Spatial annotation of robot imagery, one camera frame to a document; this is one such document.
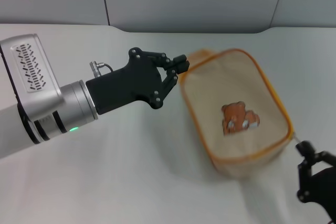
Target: beige bag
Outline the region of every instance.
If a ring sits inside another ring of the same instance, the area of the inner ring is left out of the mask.
[[[246,177],[276,157],[293,127],[257,62],[239,49],[201,50],[188,60],[182,94],[217,170]]]

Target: white table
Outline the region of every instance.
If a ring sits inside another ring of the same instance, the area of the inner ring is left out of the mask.
[[[171,58],[242,48],[274,85],[298,136],[336,151],[334,28],[132,34],[107,26],[0,25],[0,39],[27,33],[39,35],[61,86],[92,79],[92,60],[123,67],[131,47]],[[212,168],[175,87],[159,110],[135,102],[0,160],[0,223],[327,223],[320,206],[296,199],[302,158],[294,146],[250,180],[226,179]]]

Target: green led light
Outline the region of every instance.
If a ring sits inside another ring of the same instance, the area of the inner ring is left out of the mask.
[[[76,129],[78,129],[79,127],[74,127],[72,128],[70,131],[75,131]]]

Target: ventilation grille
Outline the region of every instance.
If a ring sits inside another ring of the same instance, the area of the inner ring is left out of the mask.
[[[21,77],[27,92],[36,92],[44,89],[45,65],[37,48],[26,43],[12,47]]]

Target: brown teddy bear print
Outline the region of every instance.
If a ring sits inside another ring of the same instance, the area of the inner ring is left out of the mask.
[[[244,102],[231,103],[222,107],[224,114],[223,132],[224,135],[258,127],[260,118],[252,110],[245,110]]]

